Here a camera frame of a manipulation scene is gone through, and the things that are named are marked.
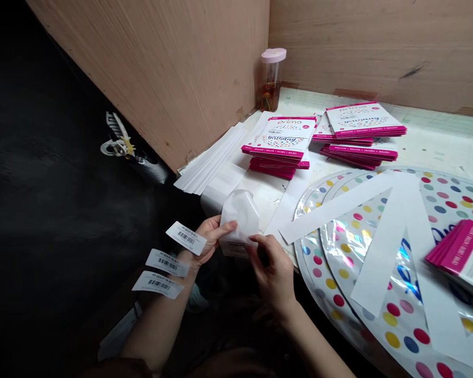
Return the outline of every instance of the wooden partition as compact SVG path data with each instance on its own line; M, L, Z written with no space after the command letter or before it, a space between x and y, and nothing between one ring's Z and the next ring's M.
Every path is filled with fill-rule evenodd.
M473 116L473 0L271 0L290 87Z
M27 0L172 168L256 105L269 0Z

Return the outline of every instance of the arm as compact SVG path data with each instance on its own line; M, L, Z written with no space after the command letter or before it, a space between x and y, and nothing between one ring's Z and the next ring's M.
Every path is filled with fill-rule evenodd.
M348 366L319 332L296 300L293 287L294 267L273 235L254 235L270 258L264 268L255 248L247 248L261 294L275 313L314 377L355 378Z
M122 357L143 359L155 376L161 374L173 348L198 270L214 254L217 239L236 229L236 221L220 227L220 220L220 215L209 218L196 230L207 239L200 256L183 250L177 257L177 260L189 264L188 275L185 278L168 275L168 278L183 285L184 289L175 300L158 296L144 311L123 347Z

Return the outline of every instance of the plastic bottle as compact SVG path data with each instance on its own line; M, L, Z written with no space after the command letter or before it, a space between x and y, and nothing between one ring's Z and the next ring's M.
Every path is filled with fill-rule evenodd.
M267 49L261 54L264 63L264 84L261 92L261 111L276 111L280 97L279 64L285 59L287 50L283 48Z

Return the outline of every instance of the forearm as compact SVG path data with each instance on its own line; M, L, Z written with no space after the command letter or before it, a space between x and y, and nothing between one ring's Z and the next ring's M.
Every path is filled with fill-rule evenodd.
M355 378L298 302L281 324L315 377Z
M159 295L143 312L121 352L123 357L143 359L155 374L161 372L170 355L198 274L191 252L183 250L177 259L190 264L188 275L185 278L168 275L168 278L184 289L175 300Z

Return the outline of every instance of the person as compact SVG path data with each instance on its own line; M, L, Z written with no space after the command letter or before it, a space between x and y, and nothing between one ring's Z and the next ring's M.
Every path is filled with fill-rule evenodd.
M185 278L169 275L172 281L184 286L175 300L158 296L143 312L128 337L121 356L118 359L106 360L84 377L161 377L163 367L172 351L177 333L181 325L184 310L191 289L200 267L210 260L218 247L218 239L237 228L232 221L220 225L221 216L206 219L196 230L207 243L200 256L183 250L177 259L189 264L189 272ZM248 246L246 251L260 292L278 321L292 340L309 375L323 378L354 377L348 366L335 352L331 345L319 332L307 313L296 300L293 287L294 267L291 259L284 253L279 242L273 235L250 236L253 242L264 249L269 257L270 265L264 267L258 251ZM236 377L236 376L277 376L269 371L261 371L255 366L240 366L238 371L231 371L231 357L219 358L218 361L205 364L188 377Z

